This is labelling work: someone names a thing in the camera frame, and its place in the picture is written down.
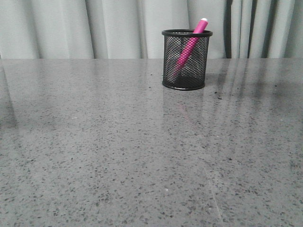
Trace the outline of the pink highlighter pen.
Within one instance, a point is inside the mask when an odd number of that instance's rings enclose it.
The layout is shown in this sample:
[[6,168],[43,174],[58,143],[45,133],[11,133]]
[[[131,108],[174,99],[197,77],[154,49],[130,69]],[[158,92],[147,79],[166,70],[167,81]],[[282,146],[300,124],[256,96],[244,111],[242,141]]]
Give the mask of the pink highlighter pen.
[[[205,28],[207,27],[207,25],[208,25],[207,18],[204,17],[204,18],[200,19],[196,28],[193,31],[193,34],[202,34],[204,32]],[[174,74],[173,74],[174,77],[177,76],[179,71],[185,66],[185,64],[186,64],[187,60],[189,59],[198,40],[199,40],[199,37],[191,37],[188,40],[185,48],[183,49],[180,57],[177,60],[177,64],[176,64]]]

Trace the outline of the black mesh pen holder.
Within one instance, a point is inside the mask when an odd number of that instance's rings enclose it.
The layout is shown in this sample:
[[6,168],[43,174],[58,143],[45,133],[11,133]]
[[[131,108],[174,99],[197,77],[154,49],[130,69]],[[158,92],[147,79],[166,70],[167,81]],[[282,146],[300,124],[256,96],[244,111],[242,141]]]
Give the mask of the black mesh pen holder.
[[[162,31],[164,36],[164,61],[162,84],[178,90],[196,90],[205,86],[205,70],[207,64],[209,38],[211,31],[193,34],[192,29],[169,29]],[[173,76],[183,49],[191,37],[199,37],[185,66],[177,76]]]

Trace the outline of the grey curtain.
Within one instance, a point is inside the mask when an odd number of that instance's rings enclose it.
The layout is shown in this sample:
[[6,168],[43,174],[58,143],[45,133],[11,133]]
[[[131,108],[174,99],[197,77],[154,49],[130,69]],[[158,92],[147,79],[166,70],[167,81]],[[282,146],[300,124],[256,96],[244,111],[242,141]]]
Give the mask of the grey curtain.
[[162,30],[208,19],[208,56],[301,58],[300,0],[3,0],[3,59],[161,58]]

